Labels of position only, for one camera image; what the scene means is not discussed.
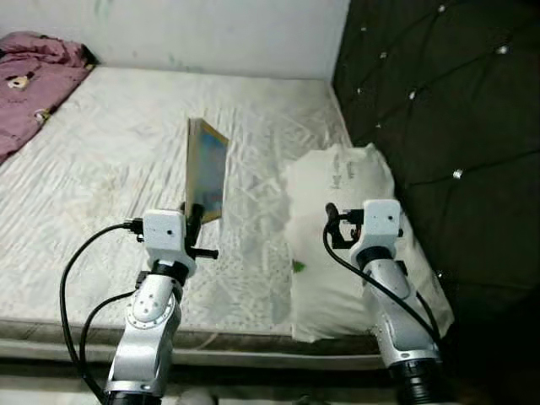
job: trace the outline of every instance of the pink cloth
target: pink cloth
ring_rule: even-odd
[[[0,164],[37,134],[43,117],[89,74],[88,58],[81,44],[35,33],[0,40]],[[28,78],[26,87],[11,88],[20,77]]]

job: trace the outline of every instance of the pillowcase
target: pillowcase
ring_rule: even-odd
[[[366,199],[394,198],[394,180],[386,161],[373,144],[365,148],[334,145],[309,152],[290,165],[285,176],[290,200],[285,237],[294,258],[293,338],[315,342],[367,333],[372,320],[362,298],[362,280],[328,256],[322,230],[327,203],[335,203],[341,212],[362,208]],[[405,261],[408,276],[444,335],[454,320],[450,305],[404,213],[401,228],[396,259]],[[349,239],[348,232],[342,229],[342,233]],[[348,250],[336,253],[348,261]]]

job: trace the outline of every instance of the white wall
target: white wall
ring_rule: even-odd
[[[80,41],[111,66],[330,80],[348,2],[0,0],[0,36]]]

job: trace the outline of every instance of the floor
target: floor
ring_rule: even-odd
[[[175,405],[186,386],[170,384],[164,405]],[[210,386],[220,405],[288,404],[304,395],[333,404],[391,405],[394,392],[387,388],[328,388],[298,386]],[[92,393],[79,380],[58,377],[0,375],[0,405],[95,405]]]

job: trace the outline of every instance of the black headboard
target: black headboard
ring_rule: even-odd
[[[351,0],[334,89],[463,321],[540,282],[540,24],[534,3]]]

